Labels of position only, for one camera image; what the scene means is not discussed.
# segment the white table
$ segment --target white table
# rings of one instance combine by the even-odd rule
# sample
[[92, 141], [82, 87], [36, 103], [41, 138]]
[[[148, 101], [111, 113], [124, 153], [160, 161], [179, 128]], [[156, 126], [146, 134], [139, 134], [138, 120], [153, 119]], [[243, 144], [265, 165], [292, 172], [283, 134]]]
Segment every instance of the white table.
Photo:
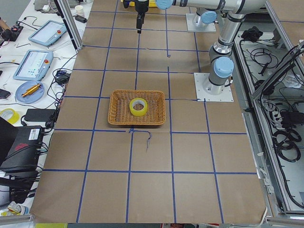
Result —
[[[28, 4], [28, 6], [26, 7], [23, 14], [20, 16], [20, 18], [19, 18], [20, 21], [23, 20], [27, 16], [34, 16], [34, 17], [37, 17], [37, 20], [34, 23], [36, 25], [43, 25], [48, 20], [54, 20], [54, 21], [58, 21], [61, 23], [63, 22], [62, 18], [60, 16], [57, 16], [57, 14], [48, 14], [48, 13], [41, 13], [39, 11], [35, 11], [33, 3], [34, 3], [34, 0], [31, 0], [31, 2]], [[92, 7], [92, 3], [83, 4], [83, 6], [84, 6], [85, 17], [88, 18], [91, 7]], [[71, 9], [71, 12], [72, 12], [72, 15], [76, 14], [75, 9]], [[29, 25], [32, 25], [33, 20], [34, 20], [34, 18], [29, 17], [24, 22]], [[75, 23], [78, 28], [78, 31], [80, 32], [80, 35], [82, 36], [82, 34], [85, 30], [86, 24], [81, 23], [79, 21], [75, 21]], [[39, 44], [29, 41], [28, 37], [31, 34], [33, 34], [35, 32], [35, 30], [33, 28], [28, 27], [27, 25], [22, 25], [22, 26], [24, 26], [24, 28], [23, 28], [20, 36], [18, 37], [18, 39], [15, 42], [9, 42], [9, 43], [4, 42], [3, 43], [4, 46], [0, 47], [0, 56], [1, 56], [0, 62], [20, 63], [22, 61], [24, 55], [26, 54], [26, 52], [29, 49], [53, 51], [53, 53], [54, 53], [53, 62], [51, 63], [51, 66], [50, 66], [46, 76], [41, 80], [41, 82], [45, 88], [43, 97], [41, 99], [39, 99], [38, 101], [36, 101], [32, 104], [29, 104], [36, 108], [46, 108], [50, 104], [54, 103], [54, 101], [55, 101], [53, 98], [51, 98], [47, 95], [47, 90], [53, 80], [52, 72], [58, 68], [61, 68], [72, 56], [74, 56], [76, 54], [76, 51], [73, 47], [73, 44], [72, 44], [71, 39], [67, 32], [54, 45], [52, 45], [50, 47], [46, 47], [46, 46], [39, 45]], [[73, 57], [65, 65], [65, 68], [72, 69], [74, 62], [75, 62], [75, 58], [76, 57]], [[26, 81], [18, 81], [18, 80], [13, 79], [13, 75], [14, 75], [15, 71], [17, 70], [17, 67], [18, 66], [15, 64], [1, 64], [0, 65], [0, 70], [3, 71], [2, 75], [0, 76], [0, 88], [11, 92], [11, 96], [8, 97], [8, 100], [0, 100], [0, 111], [4, 110], [6, 108], [12, 108], [21, 117], [26, 113], [26, 111], [29, 108], [32, 108], [32, 107], [26, 106], [27, 104], [23, 104], [23, 103], [15, 100], [15, 92], [16, 92], [17, 88], [21, 84], [26, 82]], [[55, 93], [61, 92], [63, 89], [61, 86], [57, 85], [56, 83], [52, 85], [52, 88], [55, 91]], [[51, 90], [49, 91], [49, 94], [51, 94], [52, 96], [55, 96]], [[55, 108], [55, 105], [52, 104], [49, 108]], [[28, 123], [28, 125], [41, 125], [44, 127], [45, 123], [31, 122], [31, 123]], [[18, 120], [18, 122], [16, 122], [14, 124], [14, 126], [22, 126], [20, 120]], [[45, 142], [47, 145], [49, 145], [51, 135], [52, 135], [52, 132], [49, 133], [48, 135], [44, 136], [43, 142]], [[47, 155], [45, 154], [45, 155], [41, 155], [39, 157], [39, 161], [38, 161], [39, 166], [43, 167], [46, 156]], [[36, 188], [37, 185], [38, 185], [38, 183], [35, 182], [33, 184], [32, 189]], [[28, 198], [25, 200], [23, 205], [30, 208], [32, 203], [33, 203], [33, 198]]]

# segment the roll of tape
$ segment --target roll of tape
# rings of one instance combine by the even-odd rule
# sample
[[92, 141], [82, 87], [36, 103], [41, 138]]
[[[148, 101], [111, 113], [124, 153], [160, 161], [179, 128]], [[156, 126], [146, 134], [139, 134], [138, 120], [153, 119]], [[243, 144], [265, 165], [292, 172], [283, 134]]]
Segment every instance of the roll of tape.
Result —
[[16, 113], [14, 109], [7, 108], [7, 109], [4, 109], [0, 112], [0, 117], [5, 119], [10, 124], [14, 124], [18, 121], [19, 114]]
[[[135, 110], [134, 107], [135, 105], [142, 105], [143, 108], [141, 110]], [[130, 104], [130, 111], [132, 113], [132, 115], [134, 116], [143, 116], [146, 115], [147, 111], [148, 111], [148, 103], [146, 100], [142, 99], [142, 98], [134, 98]]]

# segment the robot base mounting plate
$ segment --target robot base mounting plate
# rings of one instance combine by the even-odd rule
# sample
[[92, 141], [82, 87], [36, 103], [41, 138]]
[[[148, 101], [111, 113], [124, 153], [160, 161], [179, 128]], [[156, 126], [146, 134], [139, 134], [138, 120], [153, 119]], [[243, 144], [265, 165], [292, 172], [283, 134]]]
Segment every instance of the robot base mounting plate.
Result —
[[195, 13], [186, 13], [186, 21], [187, 21], [187, 28], [188, 32], [208, 32], [208, 33], [214, 33], [216, 32], [216, 28], [214, 23], [197, 27], [193, 23], [193, 19], [195, 17]]
[[231, 92], [231, 88], [225, 87], [223, 92], [219, 95], [212, 95], [207, 93], [203, 88], [203, 83], [206, 78], [209, 77], [209, 73], [194, 73], [195, 80], [195, 88], [196, 88], [196, 97], [199, 101], [207, 101], [207, 102], [233, 102], [233, 96]]

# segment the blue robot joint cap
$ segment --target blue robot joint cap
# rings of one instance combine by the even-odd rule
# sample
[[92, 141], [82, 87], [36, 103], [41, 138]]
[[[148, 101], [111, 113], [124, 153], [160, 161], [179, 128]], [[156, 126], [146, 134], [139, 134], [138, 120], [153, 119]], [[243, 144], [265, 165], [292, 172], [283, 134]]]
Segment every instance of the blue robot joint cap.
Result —
[[217, 19], [217, 13], [214, 11], [207, 11], [204, 12], [200, 18], [204, 24], [211, 24]]
[[228, 78], [232, 74], [234, 63], [228, 57], [220, 57], [215, 61], [213, 69], [220, 78]]
[[173, 4], [173, 0], [156, 0], [156, 6], [161, 10], [170, 8]]

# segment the black power brick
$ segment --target black power brick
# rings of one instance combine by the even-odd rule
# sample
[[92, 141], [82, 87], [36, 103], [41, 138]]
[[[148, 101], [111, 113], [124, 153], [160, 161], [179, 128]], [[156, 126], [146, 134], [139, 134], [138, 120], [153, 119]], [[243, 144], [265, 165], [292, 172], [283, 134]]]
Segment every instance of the black power brick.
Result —
[[75, 20], [78, 20], [78, 21], [80, 21], [82, 23], [86, 23], [87, 22], [87, 19], [84, 18], [84, 17], [82, 17], [82, 16], [80, 16], [80, 15], [76, 15], [75, 16]]

